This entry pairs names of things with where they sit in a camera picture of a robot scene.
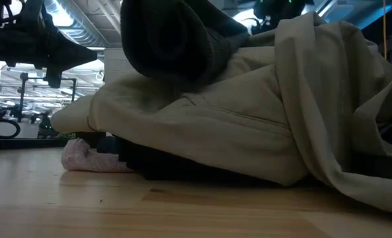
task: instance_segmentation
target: beige jacket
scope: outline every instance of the beige jacket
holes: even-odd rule
[[[390,118],[392,66],[356,27],[307,14],[250,37],[199,93],[177,97],[171,85],[135,75],[80,98],[52,124],[59,132],[111,132],[283,185],[310,173],[392,212],[392,179],[352,168],[373,167],[370,155],[392,164],[392,145],[377,129]],[[392,177],[389,167],[374,169]]]

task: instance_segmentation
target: black fabric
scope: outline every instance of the black fabric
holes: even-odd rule
[[[392,120],[379,128],[381,137],[392,145]],[[356,173],[371,177],[392,179],[392,157],[372,156],[354,152],[356,160],[351,164]]]
[[[87,142],[93,149],[97,148],[99,141],[106,137],[105,132],[76,132],[75,135]]]
[[[164,151],[118,139],[119,160],[147,180],[187,180],[232,184],[270,184],[247,175],[209,167]]]
[[[249,36],[208,0],[124,0],[121,33],[140,74],[184,90],[213,83]]]
[[[118,154],[118,146],[116,138],[113,136],[106,136],[101,139],[97,144],[97,153]]]

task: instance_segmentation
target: ceiling duct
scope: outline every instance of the ceiling duct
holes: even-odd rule
[[[59,6],[73,19],[71,26],[59,29],[76,43],[86,47],[108,47],[110,44],[72,0],[44,0],[49,14],[59,11]]]

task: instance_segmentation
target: ceiling light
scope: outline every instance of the ceiling light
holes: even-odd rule
[[[71,26],[74,23],[74,20],[57,1],[54,1],[54,4],[56,5],[56,10],[50,11],[48,13],[53,17],[53,23],[55,26]],[[10,8],[12,10],[12,14],[17,15],[21,12],[22,3],[18,0],[14,0],[12,1]],[[8,15],[6,8],[3,11],[3,14]]]
[[[20,96],[0,96],[0,99],[20,99]],[[24,97],[24,99],[36,100],[71,100],[68,97]]]
[[[0,103],[4,104],[4,105],[8,105],[8,106],[14,106],[15,105],[15,102],[11,102],[11,101],[5,101],[5,102],[0,101]]]
[[[87,47],[87,48],[94,51],[104,51],[106,49],[105,47]]]
[[[330,10],[332,7],[334,7],[334,5],[335,5],[336,3],[337,3],[337,0],[332,0],[330,3],[327,4],[326,7],[323,8],[322,11],[318,12],[317,14],[318,14],[320,17],[323,17],[323,15],[324,15],[325,13],[328,13],[329,10]]]
[[[39,75],[38,75],[37,72],[35,72],[35,71],[29,71],[29,72],[28,72],[28,77],[29,77],[29,78],[39,77]]]
[[[256,25],[256,21],[254,21],[253,19],[258,19],[255,16],[255,12],[253,11],[253,9],[250,10],[246,10],[246,11],[242,11],[240,13],[238,13],[237,15],[235,15],[233,17],[234,20],[236,20],[237,22],[240,22],[242,25],[244,25],[245,27],[247,27],[248,29],[251,29],[251,26],[255,26]]]
[[[89,69],[92,71],[100,71],[100,70],[104,70],[104,63],[101,60],[96,59],[95,61],[79,65],[70,70],[74,70],[74,69]]]
[[[59,89],[59,91],[72,95],[72,90],[71,89],[63,88],[63,89]]]
[[[39,85],[49,85],[49,82],[44,81],[43,79],[29,79],[31,83],[38,83]]]
[[[311,12],[311,11],[316,11],[316,6],[306,4],[306,5],[304,5],[303,10],[301,11],[301,15],[304,15],[304,14]]]

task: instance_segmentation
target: wooden surface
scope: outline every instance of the wooden surface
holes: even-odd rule
[[[0,237],[387,237],[392,215],[325,187],[66,172],[60,149],[0,151]]]

